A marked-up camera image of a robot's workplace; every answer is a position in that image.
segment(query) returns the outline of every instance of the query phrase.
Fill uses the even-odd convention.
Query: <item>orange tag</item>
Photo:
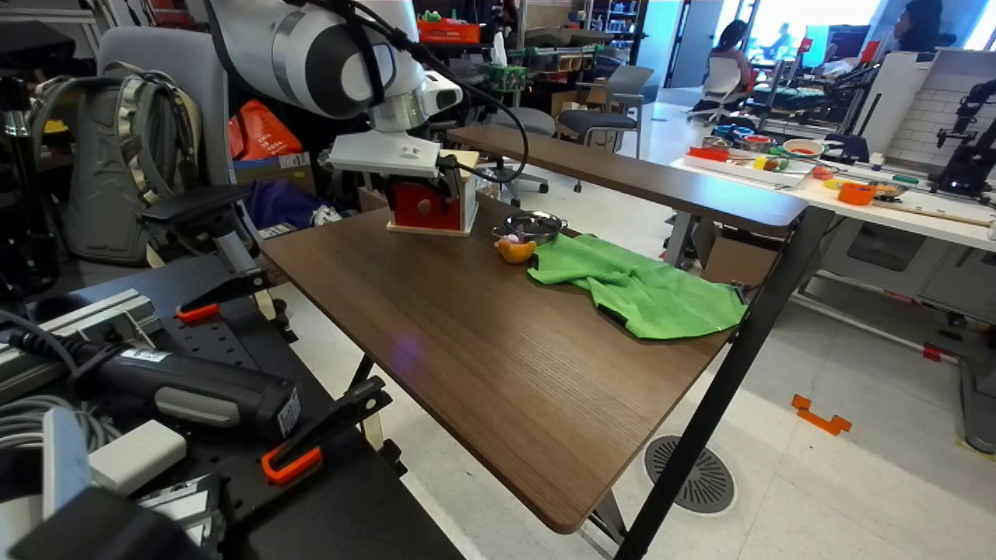
[[[806,422],[813,422],[813,426],[818,426],[818,431],[825,431],[825,434],[829,434],[829,436],[840,436],[840,434],[850,434],[850,421],[846,417],[818,417],[818,414],[813,414],[809,407],[813,407],[813,401],[809,399],[801,399],[801,394],[794,394],[791,399],[791,407],[795,407],[795,414],[806,421]]]

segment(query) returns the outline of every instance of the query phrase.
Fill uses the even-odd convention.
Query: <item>orange object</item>
[[[686,155],[691,160],[709,160],[709,161],[727,161],[727,149],[724,147],[691,147]]]
[[[846,205],[871,205],[875,190],[864,187],[864,184],[840,184],[837,200],[846,202]]]
[[[497,238],[493,250],[508,266],[523,266],[536,256],[536,243],[523,243],[520,238]]]
[[[455,19],[441,19],[441,23],[417,23],[417,40],[420,44],[480,44],[480,25],[472,23],[455,23]]]
[[[846,417],[818,417],[818,414],[813,414],[809,407],[813,407],[813,401],[809,399],[801,399],[801,394],[794,394],[791,399],[791,407],[795,407],[795,417],[801,417],[806,422],[813,422],[813,426],[818,426],[818,431],[825,431],[825,434],[829,434],[829,436],[840,436],[840,434],[850,434],[850,421]]]
[[[188,312],[173,312],[173,319],[182,325],[182,327],[196,327],[196,325],[204,325],[210,319],[220,315],[220,304],[201,304],[201,309],[188,309]]]
[[[237,161],[300,154],[300,140],[257,100],[248,100],[240,114],[227,119],[227,147]]]
[[[275,455],[275,448],[257,459],[262,477],[271,487],[289,487],[289,483],[300,478],[306,474],[317,469],[323,460],[320,448],[309,448],[300,459],[289,460],[287,466],[273,466],[273,455]]]
[[[877,40],[867,40],[864,50],[863,50],[863,55],[859,55],[859,64],[871,64],[875,55],[877,55]]]

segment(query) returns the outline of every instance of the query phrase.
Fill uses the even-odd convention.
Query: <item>cardboard box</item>
[[[309,154],[289,154],[257,161],[233,161],[240,184],[257,184],[257,181],[287,181],[294,184],[306,192],[314,192],[314,174],[312,174],[312,155]]]
[[[718,231],[713,243],[696,243],[705,250],[703,278],[735,285],[758,285],[778,260],[778,239],[749,238],[739,231]]]
[[[590,108],[611,107],[611,86],[605,80],[594,80],[590,86],[583,90],[583,103]]]
[[[549,119],[558,120],[561,119],[561,112],[562,112],[562,107],[568,107],[568,103],[577,103],[577,90],[558,90],[558,95],[549,95]]]

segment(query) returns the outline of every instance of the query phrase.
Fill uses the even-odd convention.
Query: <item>chair armrest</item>
[[[577,90],[590,90],[590,86],[602,86],[611,80],[596,78],[596,80],[575,80]]]
[[[244,187],[208,187],[208,190],[187,190],[173,200],[162,200],[154,205],[148,205],[139,222],[144,225],[157,225],[157,227],[180,227],[187,222],[213,215],[227,205],[233,205],[237,200],[244,195]]]

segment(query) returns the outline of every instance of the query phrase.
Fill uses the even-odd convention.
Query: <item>small object on table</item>
[[[515,238],[515,239],[536,239],[536,243],[546,243],[558,239],[558,232],[562,231],[562,222],[558,215],[546,212],[515,212],[508,215],[497,227],[493,238]]]
[[[752,133],[742,140],[742,149],[766,154],[776,140],[766,133]]]
[[[821,154],[821,142],[816,140],[784,140],[782,149],[794,160],[816,160]]]
[[[758,170],[778,174],[778,170],[786,167],[786,160],[757,155],[749,165],[758,167]]]
[[[709,160],[709,161],[727,161],[727,149],[724,147],[691,147],[686,155],[691,160]]]
[[[829,167],[821,167],[821,165],[816,165],[809,174],[813,174],[816,181],[835,181],[835,170],[829,170]]]
[[[840,184],[837,200],[846,202],[846,205],[871,205],[875,190],[864,187],[864,184]]]
[[[508,266],[523,266],[536,256],[536,239],[520,239],[515,232],[503,232],[493,239],[493,251]]]

